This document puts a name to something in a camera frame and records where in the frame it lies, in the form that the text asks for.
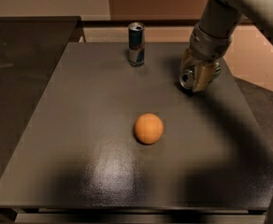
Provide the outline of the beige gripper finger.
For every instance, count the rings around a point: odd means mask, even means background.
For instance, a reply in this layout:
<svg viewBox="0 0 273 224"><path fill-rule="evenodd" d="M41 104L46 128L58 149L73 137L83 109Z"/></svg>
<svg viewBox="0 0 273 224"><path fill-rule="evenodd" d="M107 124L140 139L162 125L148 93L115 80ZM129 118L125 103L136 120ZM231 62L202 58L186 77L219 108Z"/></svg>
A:
<svg viewBox="0 0 273 224"><path fill-rule="evenodd" d="M182 73L185 69L193 67L195 65L196 58L190 48L187 48L180 62L180 72Z"/></svg>
<svg viewBox="0 0 273 224"><path fill-rule="evenodd" d="M194 66L193 92L203 91L220 73L221 66L217 60L196 64Z"/></svg>

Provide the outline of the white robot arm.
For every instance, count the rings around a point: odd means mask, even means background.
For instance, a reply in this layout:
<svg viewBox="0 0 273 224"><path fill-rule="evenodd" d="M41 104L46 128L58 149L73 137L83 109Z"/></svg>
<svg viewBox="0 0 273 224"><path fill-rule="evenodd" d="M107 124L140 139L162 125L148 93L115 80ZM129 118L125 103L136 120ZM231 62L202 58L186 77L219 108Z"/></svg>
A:
<svg viewBox="0 0 273 224"><path fill-rule="evenodd" d="M273 0L208 0L180 64L180 85L203 91L221 72L232 33L249 19L273 46Z"/></svg>

